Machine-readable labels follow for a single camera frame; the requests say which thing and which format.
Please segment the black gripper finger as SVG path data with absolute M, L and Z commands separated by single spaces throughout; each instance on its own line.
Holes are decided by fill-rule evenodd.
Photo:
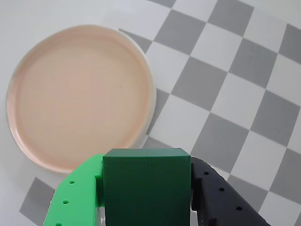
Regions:
M 267 226 L 266 220 L 209 164 L 191 158 L 191 210 L 199 226 Z

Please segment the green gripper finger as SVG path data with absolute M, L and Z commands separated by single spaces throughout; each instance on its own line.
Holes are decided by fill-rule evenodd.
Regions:
M 104 206 L 103 155 L 78 166 L 56 189 L 44 226 L 99 226 Z

